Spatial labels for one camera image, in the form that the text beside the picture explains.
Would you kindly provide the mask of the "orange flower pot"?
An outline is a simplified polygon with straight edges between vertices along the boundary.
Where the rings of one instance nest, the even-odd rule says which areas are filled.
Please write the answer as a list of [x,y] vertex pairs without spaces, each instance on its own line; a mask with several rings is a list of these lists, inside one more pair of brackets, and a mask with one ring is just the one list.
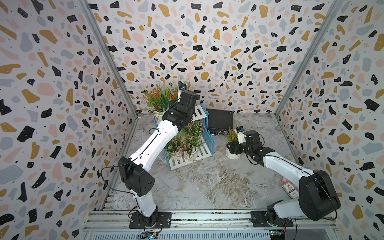
[[227,141],[226,156],[231,160],[239,159],[242,154],[242,149],[238,141],[238,136],[233,129],[228,130]]

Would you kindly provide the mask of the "red flower pot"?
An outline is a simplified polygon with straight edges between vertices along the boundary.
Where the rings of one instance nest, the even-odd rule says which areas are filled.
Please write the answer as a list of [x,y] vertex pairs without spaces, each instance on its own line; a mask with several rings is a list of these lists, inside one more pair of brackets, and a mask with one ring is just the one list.
[[[178,82],[179,81],[169,83],[169,85],[167,86],[166,92],[168,94],[168,99],[170,101],[177,101],[181,96],[181,92],[179,92]],[[191,88],[190,82],[183,82],[183,83],[186,83],[188,85],[187,90],[189,90]]]
[[161,120],[164,113],[169,109],[170,94],[159,88],[150,91],[145,90],[141,96],[141,102],[145,111],[154,115],[156,120]]

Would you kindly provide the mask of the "pink flower pot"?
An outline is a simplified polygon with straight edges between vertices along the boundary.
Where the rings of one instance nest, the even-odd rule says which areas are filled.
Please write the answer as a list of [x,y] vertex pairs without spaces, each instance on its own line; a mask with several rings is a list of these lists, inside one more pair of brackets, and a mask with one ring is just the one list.
[[204,142],[202,142],[201,139],[198,140],[194,138],[184,137],[183,144],[184,144],[184,153],[182,155],[183,159],[191,162],[196,161],[198,157],[199,147],[202,146]]
[[200,120],[191,122],[183,129],[183,131],[186,137],[199,140],[201,133],[204,131],[203,123]]
[[182,136],[175,136],[167,143],[165,149],[166,149],[166,152],[168,153],[169,160],[181,157],[183,155],[184,153],[183,139],[184,137]]

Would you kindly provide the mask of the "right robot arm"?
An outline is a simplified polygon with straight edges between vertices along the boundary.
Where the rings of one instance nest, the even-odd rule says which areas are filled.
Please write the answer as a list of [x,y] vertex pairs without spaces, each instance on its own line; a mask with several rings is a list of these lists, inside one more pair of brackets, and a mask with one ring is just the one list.
[[266,147],[264,137],[257,131],[245,131],[243,127],[238,127],[235,130],[230,129],[227,137],[227,157],[236,159],[240,154],[245,154],[251,165],[275,171],[286,178],[298,192],[296,198],[268,205],[265,215],[255,218],[256,224],[266,223],[271,227],[278,227],[281,222],[290,218],[336,220],[329,215],[337,213],[341,202],[329,174],[304,168],[284,158]]

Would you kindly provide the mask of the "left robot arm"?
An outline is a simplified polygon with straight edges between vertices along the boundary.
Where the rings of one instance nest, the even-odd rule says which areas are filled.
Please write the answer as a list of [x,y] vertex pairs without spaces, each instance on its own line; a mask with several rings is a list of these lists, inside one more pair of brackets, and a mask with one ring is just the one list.
[[149,171],[168,142],[192,122],[199,99],[194,92],[181,91],[146,142],[130,157],[121,157],[115,166],[128,189],[125,193],[132,195],[137,203],[138,220],[142,221],[144,230],[159,227],[159,209],[152,195],[155,178]]

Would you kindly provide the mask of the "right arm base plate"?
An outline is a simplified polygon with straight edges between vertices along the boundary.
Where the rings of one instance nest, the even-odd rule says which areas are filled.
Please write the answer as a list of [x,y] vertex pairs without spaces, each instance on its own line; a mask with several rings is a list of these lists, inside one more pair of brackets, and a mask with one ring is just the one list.
[[254,228],[283,228],[294,226],[291,219],[281,219],[275,213],[272,213],[272,211],[252,211],[251,222]]

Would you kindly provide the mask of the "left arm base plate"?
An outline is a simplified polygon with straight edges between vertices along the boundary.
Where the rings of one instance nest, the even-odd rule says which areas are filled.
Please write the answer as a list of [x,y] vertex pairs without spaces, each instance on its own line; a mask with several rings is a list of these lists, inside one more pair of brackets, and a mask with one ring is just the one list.
[[154,212],[150,217],[145,217],[139,212],[131,216],[130,229],[169,229],[171,227],[171,212]]

